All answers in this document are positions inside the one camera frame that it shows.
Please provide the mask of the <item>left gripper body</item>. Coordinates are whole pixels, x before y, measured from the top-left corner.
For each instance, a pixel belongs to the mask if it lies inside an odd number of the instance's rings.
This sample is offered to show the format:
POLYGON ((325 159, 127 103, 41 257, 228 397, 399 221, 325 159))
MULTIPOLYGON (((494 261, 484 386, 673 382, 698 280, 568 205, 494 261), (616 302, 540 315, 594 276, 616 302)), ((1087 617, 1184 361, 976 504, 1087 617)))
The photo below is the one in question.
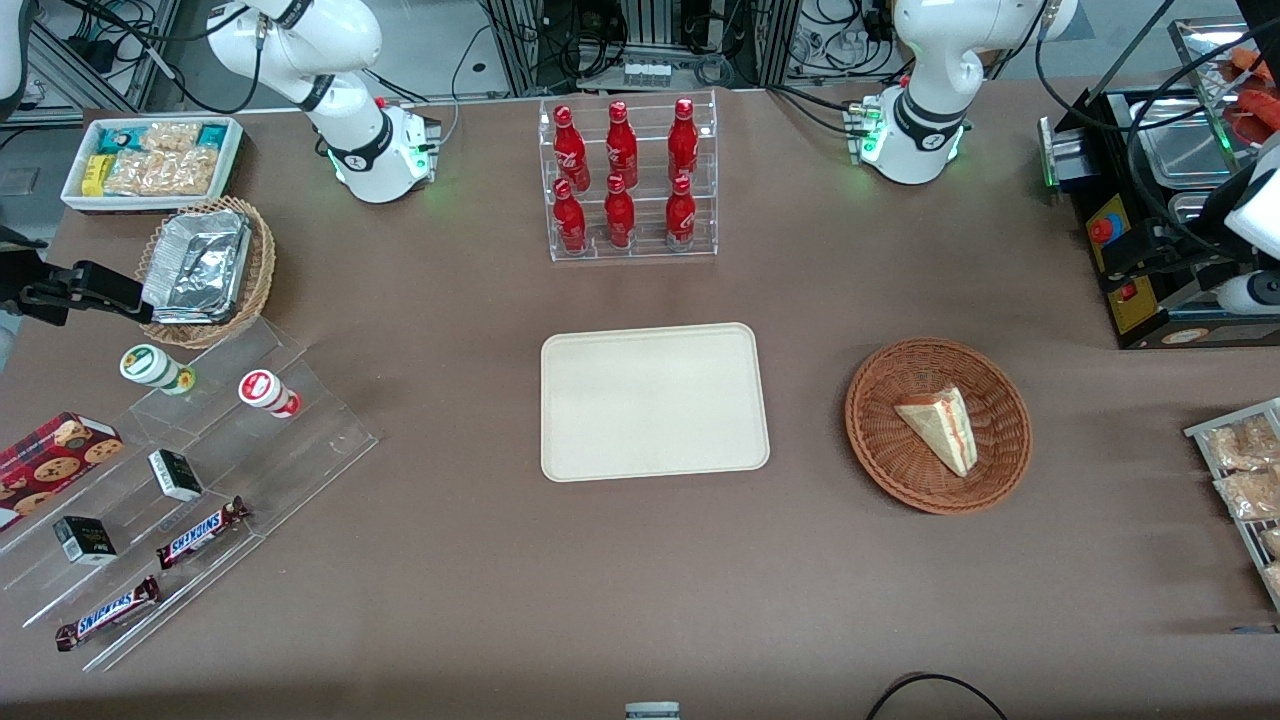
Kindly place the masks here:
POLYGON ((1226 281, 1253 272, 1253 251, 1210 255, 1207 250, 1181 252, 1164 268, 1164 292, 1210 292, 1226 281))

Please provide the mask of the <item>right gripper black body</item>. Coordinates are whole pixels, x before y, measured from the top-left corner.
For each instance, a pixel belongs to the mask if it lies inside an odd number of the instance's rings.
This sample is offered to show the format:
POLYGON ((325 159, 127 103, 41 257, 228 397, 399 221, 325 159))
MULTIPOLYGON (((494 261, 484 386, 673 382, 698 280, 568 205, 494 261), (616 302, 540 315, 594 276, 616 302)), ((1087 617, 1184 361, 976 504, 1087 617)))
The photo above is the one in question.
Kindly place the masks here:
POLYGON ((64 327, 70 313, 72 290, 61 283, 29 283, 17 295, 19 315, 64 327))

